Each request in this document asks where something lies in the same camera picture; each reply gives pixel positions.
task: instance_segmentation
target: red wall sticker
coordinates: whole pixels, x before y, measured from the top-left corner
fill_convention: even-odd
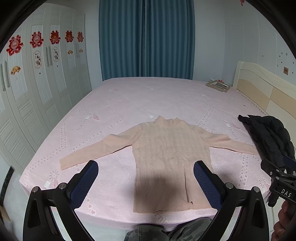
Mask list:
[[[74,37],[73,37],[72,31],[67,31],[67,32],[66,32],[66,37],[65,37],[65,39],[67,40],[67,43],[73,41]]]
[[[51,43],[52,44],[58,44],[59,43],[59,40],[61,39],[61,37],[59,37],[59,32],[56,30],[55,32],[54,31],[52,31],[51,33],[50,33],[50,41],[51,41]]]
[[[20,52],[22,46],[24,45],[23,43],[20,42],[21,37],[17,35],[16,37],[11,37],[9,40],[9,46],[6,51],[9,53],[9,55],[13,55],[14,53]]]
[[[41,38],[41,33],[38,31],[38,33],[34,32],[32,34],[32,41],[30,41],[30,44],[33,48],[40,47],[42,45],[42,42],[44,39]]]
[[[78,42],[82,42],[82,41],[83,41],[84,37],[83,37],[83,35],[82,35],[82,32],[78,32],[78,37],[77,37],[77,39],[78,39]]]

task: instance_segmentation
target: bed headboard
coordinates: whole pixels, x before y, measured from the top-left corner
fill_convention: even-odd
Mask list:
[[[258,64],[239,61],[233,87],[278,118],[296,147],[296,86]]]

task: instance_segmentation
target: black jacket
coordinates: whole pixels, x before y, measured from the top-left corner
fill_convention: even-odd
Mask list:
[[[295,150],[289,132],[283,123],[273,116],[239,115],[238,120],[249,125],[250,135],[257,142],[264,158],[275,164],[281,171],[286,169],[283,155],[295,160]]]

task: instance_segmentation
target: pink bedspread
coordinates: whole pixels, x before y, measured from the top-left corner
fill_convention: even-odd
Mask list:
[[[59,159],[74,150],[118,134],[159,115],[180,118],[189,124],[227,134],[232,139],[253,144],[237,119],[265,115],[236,89],[227,93],[209,88],[205,82],[156,77],[110,79],[82,99],[54,128],[21,176],[20,183],[30,193],[34,186],[55,188],[68,182],[85,164],[61,171]],[[263,197],[270,178],[260,168],[260,158],[230,150],[210,148],[214,172],[237,188],[258,186]],[[99,175],[76,213],[82,221],[131,230],[140,223],[177,224],[212,216],[215,209],[171,213],[133,213],[136,166],[132,147],[99,158]]]

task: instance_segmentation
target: human hand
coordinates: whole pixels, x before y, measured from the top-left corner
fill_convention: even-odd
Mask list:
[[[274,232],[271,235],[271,241],[278,241],[278,239],[283,235],[285,232],[285,229],[290,223],[290,219],[288,218],[287,212],[288,212],[289,202],[284,201],[281,210],[279,211],[278,217],[279,221],[274,225]]]

